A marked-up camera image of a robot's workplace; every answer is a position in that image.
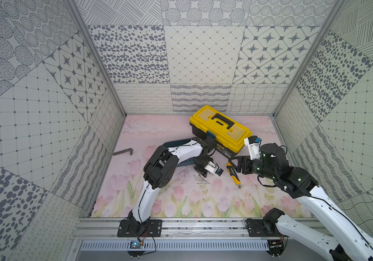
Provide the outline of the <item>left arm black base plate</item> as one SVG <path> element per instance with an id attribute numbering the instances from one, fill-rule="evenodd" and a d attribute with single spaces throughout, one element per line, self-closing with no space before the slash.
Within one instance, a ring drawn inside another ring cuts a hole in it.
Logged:
<path id="1" fill-rule="evenodd" d="M 135 219 L 124 219 L 119 224 L 118 237 L 160 237 L 162 229 L 162 220 L 147 220 L 139 223 Z"/>

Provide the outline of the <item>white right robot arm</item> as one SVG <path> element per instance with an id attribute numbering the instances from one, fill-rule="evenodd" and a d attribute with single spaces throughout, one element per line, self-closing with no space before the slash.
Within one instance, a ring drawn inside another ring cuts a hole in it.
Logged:
<path id="1" fill-rule="evenodd" d="M 237 164 L 228 162 L 229 172 L 272 180 L 274 187 L 307 208 L 331 235 L 303 225 L 277 208 L 263 217 L 266 233 L 293 238 L 329 261 L 373 261 L 373 237 L 338 208 L 311 174 L 289 165 L 286 146 L 253 143 L 247 147 L 248 156 L 235 157 Z"/>

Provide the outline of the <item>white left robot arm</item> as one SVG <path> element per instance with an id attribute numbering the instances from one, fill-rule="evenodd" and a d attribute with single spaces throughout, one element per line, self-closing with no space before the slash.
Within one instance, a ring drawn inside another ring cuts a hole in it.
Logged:
<path id="1" fill-rule="evenodd" d="M 194 137 L 186 143 L 166 147 L 159 146 L 144 166 L 144 183 L 140 199 L 128 214 L 129 225 L 140 233 L 146 227 L 151 217 L 152 206 L 160 189 L 172 179 L 179 163 L 192 160 L 195 171 L 206 178 L 207 174 L 221 175 L 223 170 L 218 167 L 209 155 L 216 148 L 213 138 L 204 140 Z"/>

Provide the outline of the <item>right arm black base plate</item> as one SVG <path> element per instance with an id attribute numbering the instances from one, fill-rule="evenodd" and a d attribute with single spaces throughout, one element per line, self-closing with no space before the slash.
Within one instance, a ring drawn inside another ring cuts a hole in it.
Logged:
<path id="1" fill-rule="evenodd" d="M 276 226 L 263 219 L 246 219 L 245 227 L 250 237 L 281 237 Z"/>

